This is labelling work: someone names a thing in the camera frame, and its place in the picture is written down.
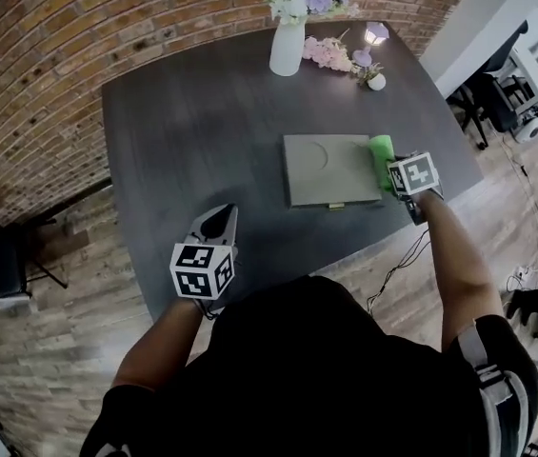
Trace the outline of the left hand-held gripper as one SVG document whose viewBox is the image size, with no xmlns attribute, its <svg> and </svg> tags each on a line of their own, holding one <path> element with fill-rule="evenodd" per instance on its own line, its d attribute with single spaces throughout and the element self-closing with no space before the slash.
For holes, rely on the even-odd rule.
<svg viewBox="0 0 538 457">
<path fill-rule="evenodd" d="M 185 239 L 174 245 L 169 270 L 178 297 L 210 310 L 235 277 L 238 207 L 210 209 L 191 224 Z"/>
</svg>

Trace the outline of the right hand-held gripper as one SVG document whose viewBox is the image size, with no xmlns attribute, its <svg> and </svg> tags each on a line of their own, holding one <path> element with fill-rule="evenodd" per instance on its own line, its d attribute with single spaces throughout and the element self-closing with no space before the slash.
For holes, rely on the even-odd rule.
<svg viewBox="0 0 538 457">
<path fill-rule="evenodd" d="M 444 198 L 439 174 L 430 153 L 422 152 L 396 159 L 388 162 L 387 168 L 396 198 L 405 204 L 415 226 L 424 224 L 425 216 L 414 198 L 424 191 Z"/>
</svg>

